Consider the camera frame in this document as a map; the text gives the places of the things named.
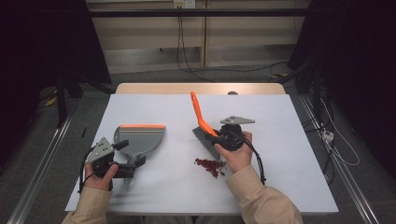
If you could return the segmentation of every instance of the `white tabletop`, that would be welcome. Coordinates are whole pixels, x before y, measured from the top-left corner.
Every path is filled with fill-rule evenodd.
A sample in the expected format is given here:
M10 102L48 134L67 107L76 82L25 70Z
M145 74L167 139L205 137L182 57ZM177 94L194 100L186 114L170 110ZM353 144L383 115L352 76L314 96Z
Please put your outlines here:
M255 119L242 129L253 133L253 145L261 154L266 185L275 187L296 204L303 214L338 212L335 201L320 171L317 159L305 136L290 97L279 95L197 95L203 117L219 129L221 119L231 115ZM160 145L147 156L129 186L113 179L109 213L131 215L236 215L240 207L225 180L214 178L195 159L210 159L210 154L192 133L197 120L189 94L115 94L95 136L112 143L121 124L164 124ZM116 153L115 161L126 162ZM255 158L252 165L259 172ZM66 211L78 203L78 184Z

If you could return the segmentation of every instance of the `orange brush handle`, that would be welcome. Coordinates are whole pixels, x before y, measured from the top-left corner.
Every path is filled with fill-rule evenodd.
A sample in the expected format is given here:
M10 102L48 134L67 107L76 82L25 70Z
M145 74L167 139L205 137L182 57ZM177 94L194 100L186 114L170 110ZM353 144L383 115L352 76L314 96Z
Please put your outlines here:
M198 99L197 96L195 95L195 92L191 92L191 101L192 101L192 105L194 106L194 111L195 111L195 115L197 116L198 119L198 125L206 132L206 133L210 133L213 136L217 137L218 135L215 133L215 131L213 131L213 129L210 127L209 124L207 124L204 119L202 118L202 114L201 114L201 108L199 107L199 103L198 103Z

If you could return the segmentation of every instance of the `pile of beans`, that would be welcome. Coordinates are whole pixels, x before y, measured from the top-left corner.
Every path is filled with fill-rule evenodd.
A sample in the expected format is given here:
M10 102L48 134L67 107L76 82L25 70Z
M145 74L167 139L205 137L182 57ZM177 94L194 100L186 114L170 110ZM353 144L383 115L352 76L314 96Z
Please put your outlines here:
M197 158L195 159L195 164L203 166L215 178L218 178L219 174L224 175L224 173L221 171L225 166L224 161L200 160Z

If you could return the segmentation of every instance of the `person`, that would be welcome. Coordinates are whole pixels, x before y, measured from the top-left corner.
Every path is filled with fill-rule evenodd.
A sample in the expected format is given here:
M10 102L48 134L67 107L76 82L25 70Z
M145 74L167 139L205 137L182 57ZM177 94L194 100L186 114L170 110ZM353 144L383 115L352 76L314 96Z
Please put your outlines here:
M252 141L251 133L244 132L244 135L249 142ZM241 206L245 223L303 223L299 210L285 194L261 182L251 166L253 152L246 144L236 151L229 151L218 144L215 148L233 172L226 183ZM111 198L108 185L117 170L118 166L113 164L103 178L95 175L88 178L76 211L69 213L63 223L106 223L106 210ZM90 164L85 165L85 174L93 174Z

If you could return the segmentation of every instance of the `sleeve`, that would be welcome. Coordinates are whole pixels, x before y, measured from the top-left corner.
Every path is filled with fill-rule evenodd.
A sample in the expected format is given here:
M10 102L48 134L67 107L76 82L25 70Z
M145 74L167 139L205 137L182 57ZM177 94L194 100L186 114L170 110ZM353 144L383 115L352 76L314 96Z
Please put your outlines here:
M279 190L265 187L251 165L233 174L227 185L239 202L247 224L303 223L291 200Z
M62 223L106 223L106 212L111 195L111 191L84 187L76 211L69 213Z

